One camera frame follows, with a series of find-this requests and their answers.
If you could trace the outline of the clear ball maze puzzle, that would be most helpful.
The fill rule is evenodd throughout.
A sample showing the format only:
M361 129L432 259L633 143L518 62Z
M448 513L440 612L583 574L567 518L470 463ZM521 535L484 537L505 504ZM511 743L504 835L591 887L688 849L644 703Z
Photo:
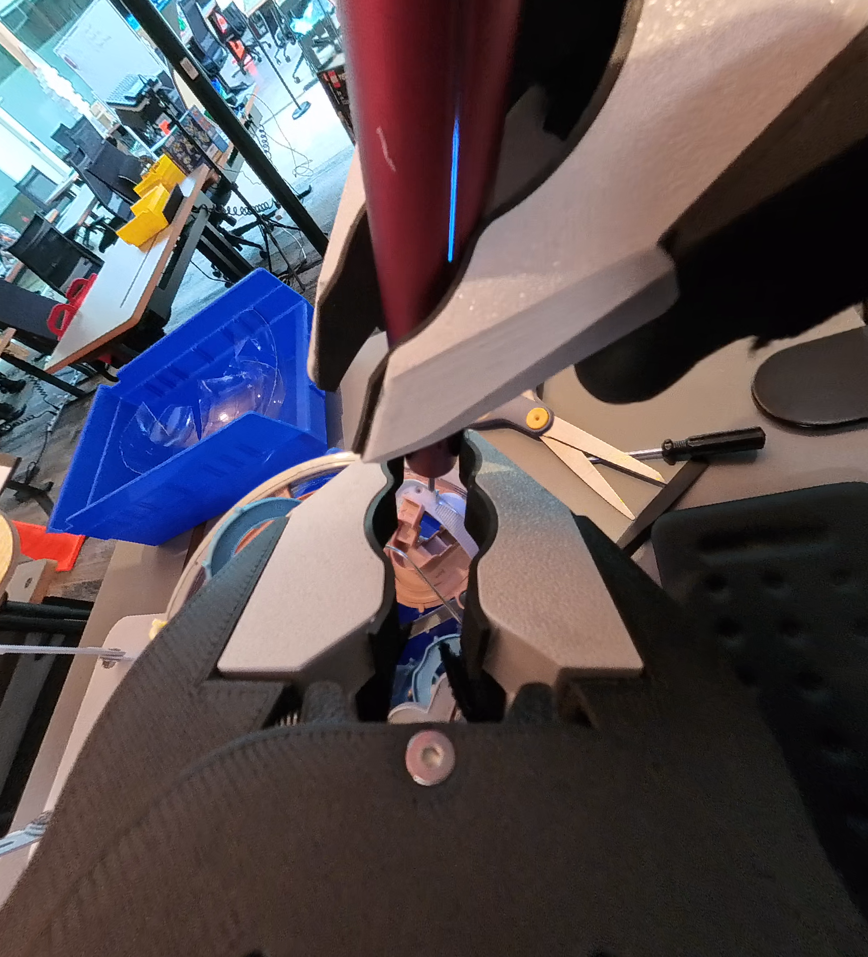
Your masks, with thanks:
M161 619L167 622L176 616L241 550L353 461L352 454L331 449L327 455L293 466L249 492L194 548ZM477 551L464 527L464 491L456 481L424 480L405 470L396 502L398 527L385 552L393 565L398 616L398 605L421 610L450 599L459 599L464 605L468 572ZM463 715L455 700L454 704L451 708L440 692L428 713L393 722L387 714L387 720L389 724L458 722Z

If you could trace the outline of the orange floor bin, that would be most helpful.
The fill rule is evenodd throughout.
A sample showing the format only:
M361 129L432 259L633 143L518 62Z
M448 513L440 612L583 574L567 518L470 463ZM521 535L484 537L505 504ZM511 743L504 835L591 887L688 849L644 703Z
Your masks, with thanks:
M44 525L12 520L18 537L21 555L30 560L52 560L56 570L71 571L86 542L86 536L51 532Z

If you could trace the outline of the black handled screwdriver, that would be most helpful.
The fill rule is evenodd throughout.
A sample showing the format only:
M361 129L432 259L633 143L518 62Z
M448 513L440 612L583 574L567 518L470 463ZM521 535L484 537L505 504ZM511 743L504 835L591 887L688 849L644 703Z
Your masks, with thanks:
M766 433L763 428L757 426L691 436L684 439L667 438L658 448L628 452L627 455L636 461L665 461L672 465L739 453L758 452L764 448L765 443Z

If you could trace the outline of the white whiteboard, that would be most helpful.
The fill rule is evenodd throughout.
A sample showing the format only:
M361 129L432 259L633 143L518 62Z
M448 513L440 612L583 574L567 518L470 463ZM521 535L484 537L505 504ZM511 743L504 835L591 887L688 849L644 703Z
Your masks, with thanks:
M57 54L101 99L129 76L155 76L159 61L108 1L95 1L55 45Z

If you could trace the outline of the clear plastic dome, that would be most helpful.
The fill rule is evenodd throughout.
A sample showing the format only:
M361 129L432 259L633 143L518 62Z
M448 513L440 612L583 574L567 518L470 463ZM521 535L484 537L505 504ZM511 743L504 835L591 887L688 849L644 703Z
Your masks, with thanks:
M139 402L119 437L124 466L144 474L248 413L279 418L287 385L278 356L266 322L236 331L216 370L198 373L169 398Z

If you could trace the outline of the black wrist rest pad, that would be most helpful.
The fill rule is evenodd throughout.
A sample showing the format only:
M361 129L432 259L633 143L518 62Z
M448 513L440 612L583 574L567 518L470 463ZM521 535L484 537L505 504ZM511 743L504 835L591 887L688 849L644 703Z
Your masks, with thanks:
M678 510L665 591L725 653L868 922L868 483Z

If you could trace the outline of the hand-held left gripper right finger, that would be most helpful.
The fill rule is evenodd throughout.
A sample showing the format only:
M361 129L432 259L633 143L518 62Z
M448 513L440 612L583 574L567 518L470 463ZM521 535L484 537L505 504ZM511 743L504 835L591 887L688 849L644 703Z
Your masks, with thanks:
M478 545L458 653L464 717L501 720L527 686L560 702L577 682L643 676L571 509L483 437L464 437L459 467L465 526Z

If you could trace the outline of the black oval base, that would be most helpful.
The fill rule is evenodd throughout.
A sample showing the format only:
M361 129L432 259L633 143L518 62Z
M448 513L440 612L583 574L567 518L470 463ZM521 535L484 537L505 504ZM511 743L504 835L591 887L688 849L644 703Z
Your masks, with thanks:
M868 423L868 325L770 356L752 378L751 398L776 423L800 430Z

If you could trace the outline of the white desk wooden edge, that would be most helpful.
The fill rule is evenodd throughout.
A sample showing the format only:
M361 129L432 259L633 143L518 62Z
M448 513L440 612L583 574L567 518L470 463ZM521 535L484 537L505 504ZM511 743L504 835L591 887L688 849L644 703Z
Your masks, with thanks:
M184 230L213 176L213 170L202 164L181 183L182 200L172 223L148 243L135 247L117 240L109 248L96 280L46 361L48 373L116 354L125 335L148 314L166 320L171 310L166 297L169 263L177 250L184 249Z

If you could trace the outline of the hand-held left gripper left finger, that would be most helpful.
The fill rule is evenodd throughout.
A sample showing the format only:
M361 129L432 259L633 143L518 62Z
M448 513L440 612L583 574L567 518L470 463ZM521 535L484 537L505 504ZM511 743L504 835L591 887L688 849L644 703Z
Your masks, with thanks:
M404 637L385 555L404 461L355 461L289 512L217 662L223 676L337 683L386 720Z

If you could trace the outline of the steel scissors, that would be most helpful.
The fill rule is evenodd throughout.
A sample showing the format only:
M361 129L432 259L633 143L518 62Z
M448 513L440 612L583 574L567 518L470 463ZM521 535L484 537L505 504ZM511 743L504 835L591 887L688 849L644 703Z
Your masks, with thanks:
M597 471L604 464L643 481L664 487L665 478L654 468L558 416L534 390L524 390L471 425L478 432L511 430L545 445L596 496L628 520L633 512L608 480Z

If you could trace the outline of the black tweezers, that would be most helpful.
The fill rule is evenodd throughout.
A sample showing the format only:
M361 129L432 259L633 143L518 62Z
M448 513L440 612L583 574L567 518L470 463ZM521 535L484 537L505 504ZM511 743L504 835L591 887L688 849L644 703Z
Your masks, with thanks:
M697 483L710 463L706 460L688 461L669 482L657 493L651 502L633 520L617 541L618 547L627 555L634 555L650 540L655 523L671 511Z

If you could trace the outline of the red electric screwdriver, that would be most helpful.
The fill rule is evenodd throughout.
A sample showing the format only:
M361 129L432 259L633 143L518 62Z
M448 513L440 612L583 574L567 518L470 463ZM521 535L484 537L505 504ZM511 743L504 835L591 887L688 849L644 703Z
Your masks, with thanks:
M485 212L522 7L517 1L340 3L390 347L439 305Z

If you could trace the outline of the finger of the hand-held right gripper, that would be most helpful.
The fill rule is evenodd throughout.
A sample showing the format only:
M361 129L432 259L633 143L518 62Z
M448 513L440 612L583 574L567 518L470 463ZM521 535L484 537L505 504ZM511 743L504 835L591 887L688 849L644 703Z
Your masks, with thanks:
M662 236L868 25L868 2L527 2L491 220L375 375L361 456L447 439L660 317Z
M342 192L316 284L308 376L337 390L367 340L384 328L380 281L362 190Z

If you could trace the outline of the white document stand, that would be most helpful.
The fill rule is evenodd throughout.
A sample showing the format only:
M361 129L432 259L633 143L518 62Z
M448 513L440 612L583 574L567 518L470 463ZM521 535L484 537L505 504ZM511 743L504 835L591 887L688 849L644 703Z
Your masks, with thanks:
M0 644L0 654L54 653L69 657L83 657L93 661L93 673L81 705L74 719L66 748L52 786L45 798L43 811L19 830L0 838L0 858L16 852L28 851L44 835L61 790L69 777L79 752L97 721L105 704L132 664L166 625L164 619L152 615L127 616L114 625L99 647L51 648Z

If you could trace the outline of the black office chair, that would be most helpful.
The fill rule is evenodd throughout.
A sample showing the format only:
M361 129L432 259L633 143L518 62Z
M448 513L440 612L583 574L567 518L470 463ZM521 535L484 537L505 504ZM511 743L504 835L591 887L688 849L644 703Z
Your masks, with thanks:
M62 295L68 293L72 282L98 275L104 265L102 257L60 232L38 213L6 253Z

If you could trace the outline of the black metal pole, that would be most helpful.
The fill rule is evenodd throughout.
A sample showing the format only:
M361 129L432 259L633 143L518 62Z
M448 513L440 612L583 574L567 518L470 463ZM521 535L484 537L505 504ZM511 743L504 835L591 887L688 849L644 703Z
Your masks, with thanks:
M142 30L182 77L205 111L245 158L247 165L281 204L290 219L321 256L326 253L328 237L311 217L289 184L282 178L264 150L249 134L247 128L215 90L200 64L189 54L177 33L151 1L125 1L124 6L140 23Z

